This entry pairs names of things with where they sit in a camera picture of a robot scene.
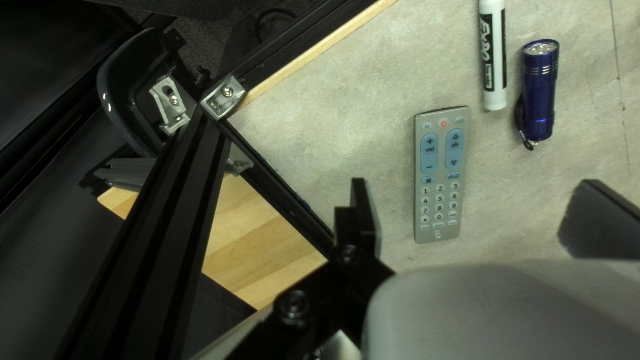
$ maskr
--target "screw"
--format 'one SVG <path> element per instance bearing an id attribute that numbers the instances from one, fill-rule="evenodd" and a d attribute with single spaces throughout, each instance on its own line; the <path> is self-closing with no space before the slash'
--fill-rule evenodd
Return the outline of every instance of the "screw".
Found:
<path id="1" fill-rule="evenodd" d="M 284 317 L 297 319 L 309 310 L 307 294 L 302 290 L 291 290 L 278 299 L 278 309 Z"/>
<path id="2" fill-rule="evenodd" d="M 225 86 L 222 89 L 222 95 L 224 95 L 225 97 L 232 97 L 234 95 L 234 89 L 230 88 L 229 86 Z"/>
<path id="3" fill-rule="evenodd" d="M 353 245 L 345 245 L 340 252 L 338 252 L 338 260 L 344 264 L 353 264 L 360 258 L 358 254 L 358 248 Z"/>

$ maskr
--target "white marker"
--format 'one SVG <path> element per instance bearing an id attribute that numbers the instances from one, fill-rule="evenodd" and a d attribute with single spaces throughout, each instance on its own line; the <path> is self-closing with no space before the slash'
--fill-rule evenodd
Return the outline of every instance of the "white marker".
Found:
<path id="1" fill-rule="evenodd" d="M 500 110 L 507 106 L 504 0 L 478 0 L 478 12 L 480 13 L 484 108 Z"/>

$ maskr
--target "silver corner bracket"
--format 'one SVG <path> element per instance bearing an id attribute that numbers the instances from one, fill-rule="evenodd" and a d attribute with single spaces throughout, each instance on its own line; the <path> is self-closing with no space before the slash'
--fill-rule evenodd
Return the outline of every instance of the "silver corner bracket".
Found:
<path id="1" fill-rule="evenodd" d="M 206 91 L 200 105 L 213 119 L 220 120 L 242 101 L 246 90 L 231 74 Z"/>
<path id="2" fill-rule="evenodd" d="M 227 159 L 225 172 L 233 174 L 233 176 L 238 176 L 241 172 L 250 167 L 253 167 L 253 161 L 251 161 L 251 159 L 245 155 L 236 144 L 231 143 L 229 159 Z"/>
<path id="3" fill-rule="evenodd" d="M 195 101 L 176 83 L 171 76 L 161 78 L 149 93 L 156 100 L 162 115 L 163 125 L 160 128 L 167 134 L 173 134 L 180 126 L 191 120 Z"/>

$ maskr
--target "silver remote control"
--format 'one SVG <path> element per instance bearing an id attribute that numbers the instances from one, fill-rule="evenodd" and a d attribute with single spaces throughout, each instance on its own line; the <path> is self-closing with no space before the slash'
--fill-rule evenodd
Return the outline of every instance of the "silver remote control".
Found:
<path id="1" fill-rule="evenodd" d="M 413 238 L 447 240 L 460 233 L 465 187 L 468 106 L 415 116 Z"/>

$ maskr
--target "wooden board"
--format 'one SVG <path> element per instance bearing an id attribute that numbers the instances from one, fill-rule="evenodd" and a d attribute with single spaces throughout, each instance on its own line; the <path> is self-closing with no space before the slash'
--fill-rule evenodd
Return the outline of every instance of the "wooden board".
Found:
<path id="1" fill-rule="evenodd" d="M 111 188 L 98 201 L 126 218 L 138 193 Z M 242 177 L 226 174 L 202 272 L 262 309 L 325 262 Z"/>

